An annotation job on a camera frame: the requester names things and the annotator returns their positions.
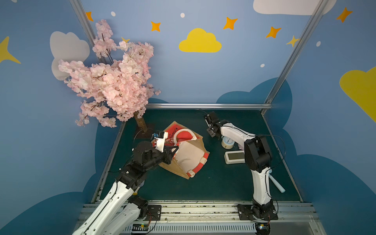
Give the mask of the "blue twin bell alarm clock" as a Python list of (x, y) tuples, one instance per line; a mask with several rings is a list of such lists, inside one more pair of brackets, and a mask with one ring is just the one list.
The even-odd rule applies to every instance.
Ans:
[(221, 146), (224, 149), (232, 149), (235, 145), (235, 141), (229, 137), (222, 136)]

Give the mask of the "white rectangular digital clock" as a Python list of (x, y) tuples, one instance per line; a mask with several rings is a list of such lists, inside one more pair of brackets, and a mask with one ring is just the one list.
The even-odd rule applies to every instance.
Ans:
[(231, 164), (244, 164), (245, 163), (245, 154), (243, 150), (237, 151), (226, 151), (224, 154), (225, 163), (228, 165)]

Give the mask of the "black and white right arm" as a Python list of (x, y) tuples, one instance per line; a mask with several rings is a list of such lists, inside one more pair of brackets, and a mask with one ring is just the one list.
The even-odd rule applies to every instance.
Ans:
[(264, 135), (246, 132), (227, 120), (219, 120), (215, 112), (206, 114), (205, 121), (211, 137), (228, 137), (243, 148), (245, 163), (251, 170), (253, 179), (253, 204), (245, 210), (249, 220), (277, 220), (278, 210), (275, 208), (269, 187), (269, 171), (272, 154)]

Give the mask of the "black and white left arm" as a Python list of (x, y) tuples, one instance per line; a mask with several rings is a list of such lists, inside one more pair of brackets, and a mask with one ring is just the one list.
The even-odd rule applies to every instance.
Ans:
[(119, 235), (126, 227), (147, 214), (148, 201), (133, 193), (141, 187), (147, 172), (160, 163), (171, 164), (178, 146), (154, 146), (140, 142), (131, 161), (120, 171), (108, 194), (74, 235)]

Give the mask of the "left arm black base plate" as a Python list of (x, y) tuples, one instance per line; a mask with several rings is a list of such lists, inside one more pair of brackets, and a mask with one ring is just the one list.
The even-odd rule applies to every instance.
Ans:
[(141, 210), (140, 218), (142, 221), (160, 221), (161, 214), (161, 205), (148, 205), (146, 209)]

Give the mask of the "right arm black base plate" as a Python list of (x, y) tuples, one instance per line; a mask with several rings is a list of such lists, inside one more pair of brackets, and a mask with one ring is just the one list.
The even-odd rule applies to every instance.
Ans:
[(264, 205), (237, 205), (240, 220), (278, 220), (277, 210), (272, 202)]

